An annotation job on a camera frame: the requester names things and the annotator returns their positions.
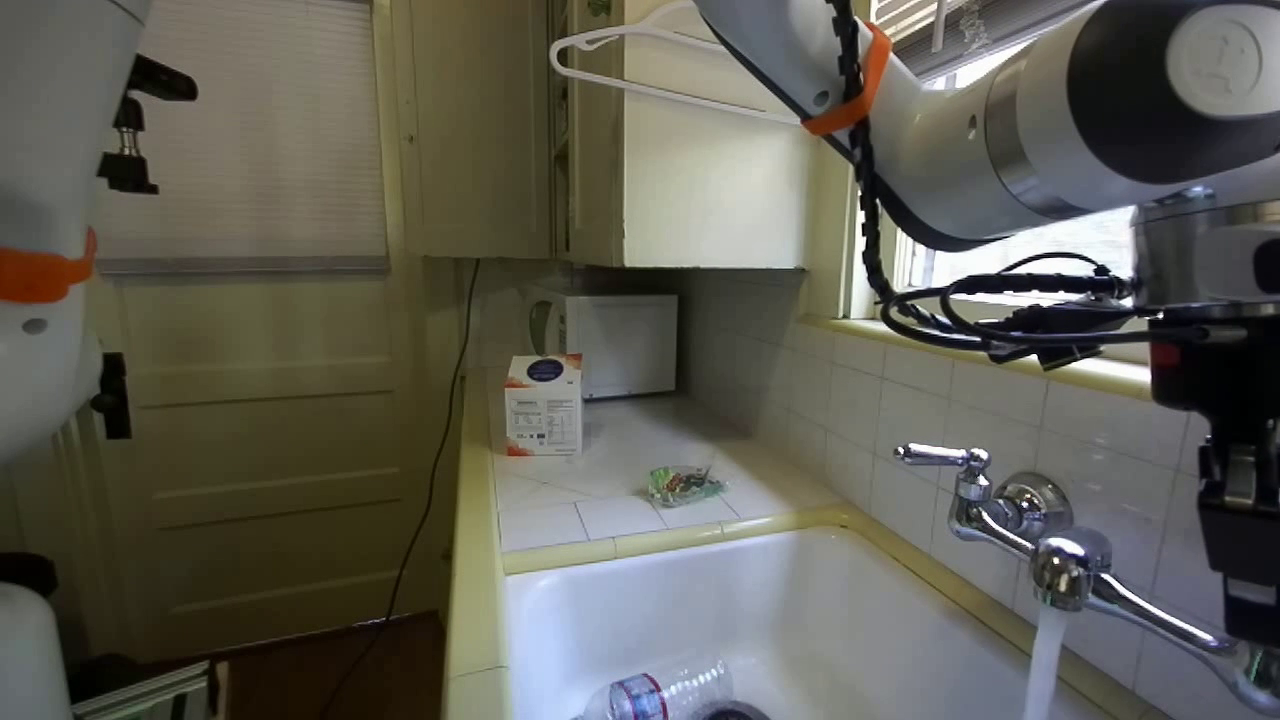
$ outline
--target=white countertop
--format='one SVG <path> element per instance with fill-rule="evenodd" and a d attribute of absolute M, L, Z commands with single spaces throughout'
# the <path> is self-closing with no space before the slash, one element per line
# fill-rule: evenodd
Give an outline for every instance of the white countertop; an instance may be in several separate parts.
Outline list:
<path fill-rule="evenodd" d="M 684 398 L 588 402 L 585 418 L 588 441 L 578 454 L 492 451 L 490 470 L 508 554 L 655 532 L 707 532 L 839 504 L 834 489 Z M 646 499 L 648 468 L 655 463 L 705 463 L 723 490 L 684 507 L 655 507 Z"/>

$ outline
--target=orange band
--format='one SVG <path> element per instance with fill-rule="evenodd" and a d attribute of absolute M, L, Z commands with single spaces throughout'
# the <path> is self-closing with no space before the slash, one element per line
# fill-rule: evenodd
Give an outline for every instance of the orange band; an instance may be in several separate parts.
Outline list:
<path fill-rule="evenodd" d="M 93 274 L 96 262 L 96 231 L 83 231 L 83 257 L 44 257 L 44 250 L 22 250 L 0 249 L 0 300 L 3 303 L 55 303 L 75 284 Z"/>
<path fill-rule="evenodd" d="M 872 114 L 872 103 L 875 103 L 891 42 L 875 24 L 869 24 L 869 26 L 872 26 L 872 46 L 865 54 L 865 76 L 869 76 L 865 91 L 856 101 L 848 101 L 848 103 L 829 108 L 826 114 L 804 120 L 804 127 L 811 137 L 834 137 L 834 130 L 854 127 L 854 123 Z"/>

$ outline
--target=hanger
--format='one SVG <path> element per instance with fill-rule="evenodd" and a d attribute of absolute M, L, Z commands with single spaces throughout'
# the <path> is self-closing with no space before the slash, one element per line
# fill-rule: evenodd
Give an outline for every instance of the hanger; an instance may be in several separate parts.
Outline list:
<path fill-rule="evenodd" d="M 639 78 L 619 78 L 619 76 L 599 76 L 599 72 L 570 68 L 570 63 L 562 61 L 563 46 L 573 46 L 573 51 L 599 51 L 603 42 L 615 42 L 615 39 L 630 39 L 630 35 L 648 35 L 648 39 L 684 42 L 684 46 L 697 46 L 697 51 L 718 51 L 718 54 L 723 54 L 723 46 L 713 42 L 713 39 L 700 39 L 700 35 L 687 35 L 687 31 L 675 31 L 675 26 L 661 26 L 663 16 L 684 11 L 684 8 L 691 8 L 691 0 L 668 0 L 668 3 L 652 8 L 652 11 L 646 11 L 646 16 L 634 18 L 634 24 L 611 24 L 611 26 L 591 26 L 591 31 L 562 35 L 562 39 L 548 46 L 548 61 L 553 61 L 553 68 L 555 68 L 562 76 L 570 76 L 570 78 L 603 84 L 603 87 L 619 87 L 619 91 L 636 91 L 636 94 L 661 94 L 661 101 L 671 101 L 671 103 L 691 103 L 691 108 L 727 110 L 727 114 L 752 114 L 752 120 L 768 120 L 768 123 L 802 123 L 796 114 L 784 114 L 784 110 L 748 108 L 748 103 L 727 103 L 727 101 L 713 101 L 713 94 L 697 94 L 697 91 L 675 91 L 675 87 L 661 87 L 661 84 L 639 84 Z"/>

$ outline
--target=white sink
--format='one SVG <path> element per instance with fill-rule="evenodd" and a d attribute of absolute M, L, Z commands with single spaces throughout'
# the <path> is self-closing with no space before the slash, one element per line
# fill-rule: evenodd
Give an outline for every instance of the white sink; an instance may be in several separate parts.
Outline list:
<path fill-rule="evenodd" d="M 508 575 L 516 720 L 687 653 L 774 720 L 1002 720 L 1029 683 L 1026 653 L 839 528 Z M 1105 713 L 1062 686 L 1052 714 Z"/>

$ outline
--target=chrome faucet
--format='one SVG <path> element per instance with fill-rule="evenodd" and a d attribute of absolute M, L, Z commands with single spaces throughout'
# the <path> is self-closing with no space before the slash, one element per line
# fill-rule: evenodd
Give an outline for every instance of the chrome faucet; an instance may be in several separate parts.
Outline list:
<path fill-rule="evenodd" d="M 958 468 L 951 532 L 1026 554 L 1045 602 L 1062 611 L 1102 606 L 1135 627 L 1151 627 L 1205 660 L 1247 706 L 1280 713 L 1280 648 L 1215 637 L 1134 593 L 1111 570 L 1107 534 L 1075 528 L 1073 499 L 1062 483 L 1015 470 L 998 489 L 983 446 L 900 443 L 895 454 L 917 468 Z"/>

